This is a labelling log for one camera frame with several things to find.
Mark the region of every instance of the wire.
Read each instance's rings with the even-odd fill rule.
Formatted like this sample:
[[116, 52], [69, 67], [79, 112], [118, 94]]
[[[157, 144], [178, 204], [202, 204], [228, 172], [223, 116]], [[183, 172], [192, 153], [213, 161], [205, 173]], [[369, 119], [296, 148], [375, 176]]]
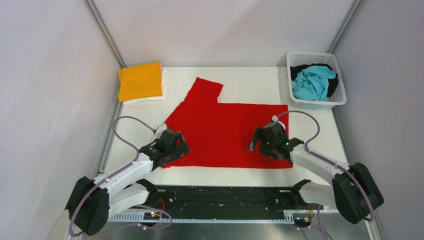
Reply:
[[126, 228], [129, 228], [129, 227], [143, 227], [143, 229], [159, 230], [159, 229], [164, 229], [164, 228], [169, 227], [172, 224], [172, 222], [174, 221], [174, 219], [171, 217], [171, 215], [169, 213], [167, 213], [166, 211], [164, 211], [164, 210], [160, 210], [160, 209], [157, 209], [157, 208], [149, 207], [149, 206], [146, 206], [146, 205], [136, 205], [136, 207], [145, 208], [145, 209], [149, 209], [149, 210], [153, 210], [155, 212], [159, 212], [159, 213], [165, 214], [169, 218], [169, 222], [166, 225], [161, 226], [161, 227], [146, 226], [146, 225], [142, 225], [141, 223], [131, 223], [131, 224], [127, 224], [125, 226], [122, 226], [122, 227], [120, 227], [118, 229], [115, 229], [115, 230], [113, 230], [111, 232], [103, 233], [103, 234], [96, 234], [95, 236], [96, 237], [104, 237], [104, 236], [112, 235], [112, 234], [115, 234], [115, 233], [121, 231], [122, 229], [126, 229]]
[[[318, 230], [318, 231], [320, 231], [321, 232], [321, 229], [319, 228], [319, 227], [317, 227], [317, 226], [306, 226], [306, 227], [298, 227], [297, 225], [296, 225], [296, 223], [293, 223], [293, 226], [295, 227], [295, 228], [297, 228], [298, 230], [308, 230], [308, 229], [315, 229], [315, 230]], [[326, 230], [323, 230], [324, 231], [324, 234], [325, 235], [327, 235], [327, 237], [329, 237], [331, 240], [334, 240], [334, 238], [326, 231]]]
[[108, 177], [105, 177], [103, 180], [99, 181], [95, 186], [93, 186], [85, 195], [84, 197], [82, 197], [81, 201], [78, 203], [78, 205], [75, 208], [75, 211], [73, 212], [73, 215], [70, 219], [70, 223], [69, 223], [69, 235], [71, 237], [78, 237], [80, 235], [82, 235], [84, 232], [80, 231], [78, 233], [74, 233], [73, 231], [73, 226], [75, 223], [75, 219], [77, 218], [78, 212], [81, 210], [81, 207], [83, 206], [83, 204], [85, 203], [85, 201], [89, 198], [89, 196], [103, 183], [106, 182], [106, 179], [111, 179], [114, 176], [116, 176], [117, 174], [121, 173], [122, 171], [124, 171], [125, 169], [129, 168], [130, 166], [133, 165], [133, 161], [136, 161], [139, 159], [140, 153], [139, 153], [139, 149], [132, 143], [130, 143], [129, 141], [123, 139], [118, 133], [117, 133], [117, 124], [118, 121], [121, 119], [133, 119], [136, 120], [137, 122], [143, 124], [144, 126], [146, 126], [149, 130], [151, 130], [153, 133], [155, 133], [155, 130], [149, 126], [147, 123], [143, 122], [142, 120], [133, 117], [133, 116], [120, 116], [118, 118], [116, 118], [113, 123], [112, 123], [112, 131], [115, 134], [115, 136], [121, 140], [122, 142], [124, 142], [125, 144], [129, 145], [130, 147], [132, 147], [135, 150], [135, 158], [134, 160], [130, 161], [128, 164], [126, 164], [125, 166], [121, 167], [120, 169], [118, 169], [117, 171], [111, 173]]
[[307, 209], [310, 210], [310, 212], [312, 212], [312, 216], [310, 216], [309, 218], [311, 219], [311, 218], [315, 217], [314, 208], [312, 207], [312, 204], [309, 203], [307, 205]]
[[316, 212], [316, 216], [318, 217], [318, 226], [319, 226], [319, 230], [322, 233], [322, 237], [324, 238], [324, 240], [327, 240], [326, 235], [324, 234], [324, 228], [323, 225], [321, 224], [321, 216], [320, 216], [320, 210], [321, 210], [321, 205], [318, 206], [318, 211]]
[[165, 202], [164, 202], [164, 200], [162, 198], [159, 198], [157, 201], [158, 202], [162, 202], [162, 211], [164, 211], [165, 210]]
[[320, 154], [318, 154], [318, 153], [316, 153], [316, 152], [313, 152], [313, 151], [311, 151], [310, 149], [309, 149], [309, 147], [308, 147], [308, 145], [309, 145], [309, 143], [312, 141], [312, 140], [314, 140], [317, 136], [318, 136], [318, 134], [320, 133], [320, 131], [321, 131], [321, 127], [320, 127], [320, 124], [318, 123], [318, 121], [317, 121], [317, 119], [314, 117], [314, 116], [312, 116], [311, 114], [309, 114], [309, 113], [306, 113], [306, 112], [304, 112], [304, 111], [298, 111], [298, 110], [289, 110], [289, 111], [285, 111], [285, 112], [283, 112], [283, 113], [281, 113], [281, 114], [279, 114], [279, 115], [277, 115], [277, 118], [279, 118], [279, 117], [281, 117], [281, 116], [283, 116], [283, 115], [286, 115], [286, 114], [288, 114], [288, 113], [299, 113], [299, 114], [303, 114], [303, 115], [306, 115], [306, 116], [308, 116], [308, 117], [310, 117], [315, 123], [316, 123], [316, 127], [317, 127], [317, 130], [316, 130], [316, 133], [315, 133], [315, 135], [313, 136], [313, 137], [311, 137], [309, 140], [307, 140], [306, 142], [305, 142], [305, 144], [304, 144], [304, 148], [305, 148], [305, 150], [306, 150], [306, 152], [308, 152], [309, 154], [311, 154], [312, 156], [315, 156], [315, 157], [317, 157], [317, 158], [319, 158], [319, 159], [321, 159], [321, 160], [323, 160], [324, 162], [326, 162], [326, 163], [328, 163], [328, 164], [330, 164], [330, 165], [332, 165], [332, 166], [334, 166], [335, 168], [337, 168], [337, 169], [339, 169], [340, 171], [342, 171], [342, 172], [344, 172], [351, 180], [352, 180], [352, 182], [356, 185], [356, 187], [359, 189], [359, 191], [360, 191], [360, 193], [362, 194], [362, 196], [363, 196], [363, 198], [365, 199], [365, 202], [366, 202], [366, 205], [368, 206], [368, 209], [369, 209], [369, 214], [370, 214], [370, 219], [369, 219], [369, 221], [373, 221], [374, 220], [374, 217], [375, 217], [375, 213], [374, 213], [374, 209], [373, 209], [373, 206], [371, 205], [371, 202], [370, 202], [370, 199], [368, 198], [368, 196], [367, 196], [367, 194], [365, 193], [365, 190], [362, 188], [362, 186], [361, 186], [361, 184], [358, 182], [358, 180], [346, 169], [346, 168], [344, 168], [344, 167], [342, 167], [342, 166], [340, 166], [340, 165], [338, 165], [338, 164], [336, 164], [335, 162], [333, 162], [332, 160], [330, 160], [330, 159], [328, 159], [328, 158], [326, 158], [325, 156], [321, 156]]

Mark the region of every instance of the white laundry basket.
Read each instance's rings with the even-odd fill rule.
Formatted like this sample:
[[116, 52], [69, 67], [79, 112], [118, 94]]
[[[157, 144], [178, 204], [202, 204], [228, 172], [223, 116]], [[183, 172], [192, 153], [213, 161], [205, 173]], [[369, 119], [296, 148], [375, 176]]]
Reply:
[[[328, 101], [302, 100], [293, 96], [290, 67], [296, 67], [303, 64], [328, 64], [333, 69], [333, 71], [338, 74], [337, 88]], [[343, 84], [342, 74], [340, 73], [337, 58], [333, 54], [317, 51], [289, 51], [287, 53], [287, 73], [288, 91], [290, 93], [290, 100], [293, 106], [310, 109], [330, 109], [334, 106], [343, 105], [346, 103], [345, 85]]]

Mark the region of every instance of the white tabletop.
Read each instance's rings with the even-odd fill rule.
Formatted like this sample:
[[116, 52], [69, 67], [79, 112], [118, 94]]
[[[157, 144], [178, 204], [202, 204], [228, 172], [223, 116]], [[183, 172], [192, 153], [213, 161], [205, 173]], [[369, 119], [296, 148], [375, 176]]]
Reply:
[[[184, 100], [196, 77], [224, 85], [218, 98], [220, 103], [286, 104], [289, 110], [301, 110], [313, 115], [321, 126], [321, 132], [310, 146], [335, 160], [347, 161], [331, 109], [290, 106], [286, 67], [167, 67], [163, 74], [166, 100], [126, 104], [121, 116], [140, 118], [156, 128]], [[317, 130], [315, 123], [302, 114], [290, 113], [288, 121], [290, 138], [306, 141]], [[138, 147], [155, 138], [146, 127], [131, 119], [122, 119], [117, 131]], [[134, 155], [134, 149], [115, 137], [106, 172], [126, 164]], [[291, 187], [303, 179], [326, 184], [323, 179], [300, 166], [288, 169], [173, 166], [157, 168], [145, 178], [156, 185]]]

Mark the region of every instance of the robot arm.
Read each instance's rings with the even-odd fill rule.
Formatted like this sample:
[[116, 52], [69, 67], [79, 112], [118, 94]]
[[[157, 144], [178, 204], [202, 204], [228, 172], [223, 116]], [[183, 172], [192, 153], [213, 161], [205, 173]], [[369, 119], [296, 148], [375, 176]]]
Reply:
[[190, 149], [183, 135], [166, 129], [161, 133], [160, 138], [139, 150], [139, 157], [131, 162], [132, 165], [114, 175], [113, 178], [109, 178], [113, 172], [94, 179], [80, 178], [65, 207], [65, 211], [69, 211], [69, 219], [87, 192], [104, 181], [84, 202], [74, 222], [87, 235], [96, 234], [113, 215], [135, 205], [144, 204], [149, 194], [156, 191], [152, 183], [142, 179], [144, 175], [189, 152]]
[[[329, 185], [322, 185], [310, 180], [303, 180], [294, 187], [306, 203], [316, 203], [337, 208], [340, 214], [349, 222], [357, 224], [370, 213], [366, 200], [351, 178], [345, 172], [336, 168], [340, 166], [348, 170], [359, 182], [366, 193], [372, 208], [375, 210], [384, 203], [384, 199], [367, 167], [361, 163], [349, 166], [347, 163], [338, 162], [308, 147], [297, 138], [289, 139], [285, 126], [275, 117], [271, 123], [263, 128], [257, 128], [249, 146], [254, 151], [260, 141], [258, 151], [265, 156], [286, 160], [292, 164], [302, 166], [324, 179]], [[318, 156], [330, 160], [334, 165], [323, 161]]]

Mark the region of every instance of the clothing pile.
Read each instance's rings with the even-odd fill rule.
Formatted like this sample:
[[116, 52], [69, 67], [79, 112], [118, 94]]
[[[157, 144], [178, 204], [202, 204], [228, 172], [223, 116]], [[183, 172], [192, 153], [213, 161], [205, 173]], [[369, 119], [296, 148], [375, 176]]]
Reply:
[[328, 64], [304, 64], [290, 67], [293, 96], [301, 100], [329, 100], [339, 84], [338, 74]]

